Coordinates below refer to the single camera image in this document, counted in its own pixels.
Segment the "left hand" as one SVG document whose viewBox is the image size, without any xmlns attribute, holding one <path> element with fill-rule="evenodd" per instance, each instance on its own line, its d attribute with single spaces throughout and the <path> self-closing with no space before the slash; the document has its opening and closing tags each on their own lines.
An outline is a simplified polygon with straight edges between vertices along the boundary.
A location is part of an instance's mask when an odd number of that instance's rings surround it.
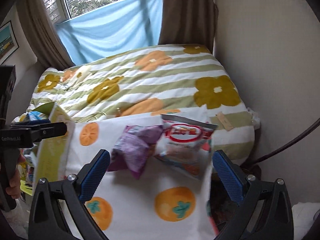
<svg viewBox="0 0 320 240">
<path fill-rule="evenodd" d="M 20 163 L 25 162 L 25 157 L 23 155 L 19 155 L 16 168 L 15 168 L 15 173 L 12 176 L 12 178 L 9 180 L 9 186 L 6 188 L 6 192 L 9 196 L 12 197 L 12 199 L 18 199 L 21 194 L 21 189 L 20 189 L 20 172 L 17 168 L 17 165 Z"/>
</svg>

